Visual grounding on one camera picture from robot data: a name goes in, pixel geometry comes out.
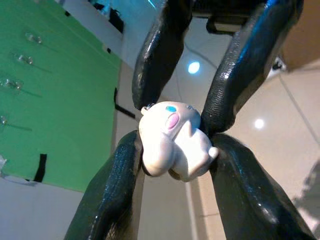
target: black tape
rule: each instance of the black tape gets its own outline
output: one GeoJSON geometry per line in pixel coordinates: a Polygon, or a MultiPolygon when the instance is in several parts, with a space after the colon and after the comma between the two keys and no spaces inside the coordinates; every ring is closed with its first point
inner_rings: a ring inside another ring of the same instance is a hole
{"type": "Polygon", "coordinates": [[[114,89],[114,95],[113,95],[113,101],[114,101],[114,107],[116,110],[122,112],[123,114],[127,115],[128,117],[132,118],[132,119],[136,119],[136,115],[132,112],[130,112],[129,110],[123,108],[122,106],[119,106],[117,104],[117,95],[118,95],[118,89],[115,88],[114,89]]]}
{"type": "Polygon", "coordinates": [[[46,173],[47,154],[40,154],[39,167],[33,181],[41,183],[46,173]]]}

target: white wall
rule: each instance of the white wall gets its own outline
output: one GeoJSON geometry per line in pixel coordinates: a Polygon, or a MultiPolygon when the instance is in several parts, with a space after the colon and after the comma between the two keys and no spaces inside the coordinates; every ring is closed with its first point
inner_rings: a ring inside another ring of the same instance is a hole
{"type": "Polygon", "coordinates": [[[121,56],[122,34],[101,15],[87,0],[55,0],[79,21],[97,39],[121,56]]]}
{"type": "Polygon", "coordinates": [[[30,186],[3,178],[0,191],[1,240],[62,240],[83,195],[42,183],[30,186]]]}

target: clear push pin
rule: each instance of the clear push pin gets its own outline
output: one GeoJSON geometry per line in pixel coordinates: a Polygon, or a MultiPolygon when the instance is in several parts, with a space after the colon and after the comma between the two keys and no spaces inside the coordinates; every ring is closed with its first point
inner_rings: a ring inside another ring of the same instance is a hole
{"type": "Polygon", "coordinates": [[[36,44],[42,44],[42,39],[40,36],[36,36],[31,32],[26,32],[25,37],[28,41],[36,43],[36,44]]]}
{"type": "Polygon", "coordinates": [[[13,81],[10,79],[0,80],[0,86],[8,89],[13,89],[20,91],[22,88],[22,83],[18,81],[13,81]]]}
{"type": "Polygon", "coordinates": [[[32,65],[34,60],[31,56],[26,56],[22,54],[14,54],[14,57],[21,63],[32,65]]]}
{"type": "Polygon", "coordinates": [[[32,129],[29,127],[18,126],[18,125],[11,124],[11,123],[9,124],[6,116],[4,116],[3,114],[0,114],[0,132],[2,132],[6,126],[13,127],[13,128],[20,129],[20,130],[24,130],[24,131],[30,131],[30,132],[32,131],[32,129]]]}

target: glossy black surface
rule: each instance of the glossy black surface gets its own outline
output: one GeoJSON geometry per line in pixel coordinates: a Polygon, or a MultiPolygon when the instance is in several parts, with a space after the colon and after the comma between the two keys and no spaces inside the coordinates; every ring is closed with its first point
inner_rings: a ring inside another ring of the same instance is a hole
{"type": "Polygon", "coordinates": [[[219,157],[210,168],[228,240],[315,240],[284,190],[234,138],[216,134],[219,157]]]}
{"type": "Polygon", "coordinates": [[[137,109],[156,103],[184,50],[192,0],[168,0],[154,22],[135,64],[132,99],[137,109]]]}
{"type": "Polygon", "coordinates": [[[137,131],[121,139],[89,183],[65,240],[137,239],[144,182],[141,154],[137,131]]]}
{"type": "Polygon", "coordinates": [[[201,129],[207,135],[224,132],[234,124],[238,111],[266,79],[302,6],[303,0],[269,0],[233,36],[201,114],[201,129]]]}
{"type": "MultiPolygon", "coordinates": [[[[214,135],[232,126],[237,112],[265,80],[303,6],[303,0],[269,0],[259,6],[256,3],[261,1],[210,2],[211,7],[232,14],[237,9],[244,14],[255,9],[245,27],[233,37],[201,116],[202,130],[213,136],[214,145],[220,149],[210,173],[224,232],[231,240],[315,239],[288,196],[254,154],[227,135],[214,135]]],[[[197,11],[199,6],[206,8],[206,4],[196,3],[197,11]]],[[[191,0],[166,1],[136,62],[132,98],[137,109],[155,103],[169,81],[183,51],[191,12],[191,0]]],[[[134,224],[134,219],[140,214],[144,176],[140,170],[141,154],[136,131],[121,140],[115,154],[89,184],[66,240],[137,239],[139,220],[134,224]],[[133,202],[138,203],[135,212],[133,202]]]]}

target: textured black metal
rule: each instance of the textured black metal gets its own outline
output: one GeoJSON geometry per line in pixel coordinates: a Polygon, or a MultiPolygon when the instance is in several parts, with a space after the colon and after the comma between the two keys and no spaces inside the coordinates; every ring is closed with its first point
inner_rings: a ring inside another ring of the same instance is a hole
{"type": "Polygon", "coordinates": [[[221,133],[212,141],[220,153],[210,173],[228,240],[316,239],[250,149],[221,133]]]}
{"type": "Polygon", "coordinates": [[[213,78],[201,115],[208,135],[224,132],[266,79],[287,33],[299,19],[303,0],[269,0],[237,32],[213,78]]]}
{"type": "Polygon", "coordinates": [[[65,240],[137,239],[140,206],[133,206],[133,196],[138,199],[134,203],[140,205],[144,179],[141,157],[138,132],[128,133],[89,183],[65,240]]]}
{"type": "Polygon", "coordinates": [[[136,60],[132,99],[137,109],[156,103],[184,49],[192,18],[192,0],[168,0],[136,60]]]}

